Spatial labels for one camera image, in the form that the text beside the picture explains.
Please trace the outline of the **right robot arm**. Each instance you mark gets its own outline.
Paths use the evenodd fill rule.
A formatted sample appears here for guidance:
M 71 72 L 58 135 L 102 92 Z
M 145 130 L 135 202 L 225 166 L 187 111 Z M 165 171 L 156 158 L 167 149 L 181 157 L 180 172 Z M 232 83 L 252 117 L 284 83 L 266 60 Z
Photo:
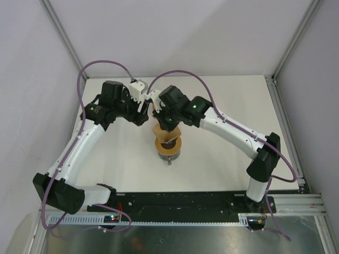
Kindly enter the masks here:
M 163 91 L 152 90 L 150 99 L 155 108 L 153 115 L 162 130 L 173 131 L 179 123 L 195 126 L 223 138 L 246 154 L 252 161 L 246 169 L 250 179 L 244 205 L 250 212 L 263 207 L 269 178 L 280 159 L 280 137 L 276 133 L 255 132 L 222 113 L 217 114 L 209 100 L 201 96 L 188 99 L 172 85 Z

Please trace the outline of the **single brown paper filter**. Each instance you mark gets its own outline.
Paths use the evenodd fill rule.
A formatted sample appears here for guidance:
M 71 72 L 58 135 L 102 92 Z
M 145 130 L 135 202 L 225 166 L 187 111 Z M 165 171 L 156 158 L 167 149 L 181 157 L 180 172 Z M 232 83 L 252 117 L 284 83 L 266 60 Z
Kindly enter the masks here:
M 181 136 L 181 130 L 176 127 L 173 131 L 167 132 L 166 130 L 162 130 L 160 128 L 160 124 L 157 123 L 153 127 L 153 134 L 155 135 L 159 143 L 169 143 Z

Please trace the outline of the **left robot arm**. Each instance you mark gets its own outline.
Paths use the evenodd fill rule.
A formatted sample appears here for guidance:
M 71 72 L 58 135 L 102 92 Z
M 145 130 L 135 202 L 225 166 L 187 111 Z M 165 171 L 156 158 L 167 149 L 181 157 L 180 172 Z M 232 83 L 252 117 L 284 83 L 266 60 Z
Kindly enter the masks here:
M 111 195 L 114 188 L 105 184 L 77 187 L 77 177 L 94 145 L 117 118 L 136 126 L 148 120 L 147 89 L 141 80 L 127 85 L 110 80 L 103 83 L 101 93 L 83 108 L 79 126 L 61 156 L 47 173 L 34 176 L 33 185 L 43 203 L 68 214 L 93 204 L 107 212 L 116 208 L 117 198 Z

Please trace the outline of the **wooden ring dripper stand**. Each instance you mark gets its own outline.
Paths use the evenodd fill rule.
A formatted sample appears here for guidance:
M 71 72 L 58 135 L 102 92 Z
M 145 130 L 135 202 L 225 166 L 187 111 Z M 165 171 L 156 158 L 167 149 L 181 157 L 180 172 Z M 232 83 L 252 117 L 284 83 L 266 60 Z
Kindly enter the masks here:
M 182 139 L 178 137 L 169 142 L 160 143 L 158 139 L 155 140 L 155 147 L 161 155 L 172 156 L 177 154 L 182 147 Z

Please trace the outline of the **glass coffee server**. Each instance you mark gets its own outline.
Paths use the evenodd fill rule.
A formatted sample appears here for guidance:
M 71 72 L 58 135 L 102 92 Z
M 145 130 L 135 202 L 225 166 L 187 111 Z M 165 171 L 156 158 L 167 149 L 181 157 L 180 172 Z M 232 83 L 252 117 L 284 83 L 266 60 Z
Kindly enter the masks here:
M 175 161 L 180 156 L 180 154 L 181 154 L 180 150 L 173 155 L 164 155 L 164 154 L 158 153 L 161 160 L 165 161 L 168 166 L 170 166 L 172 162 Z

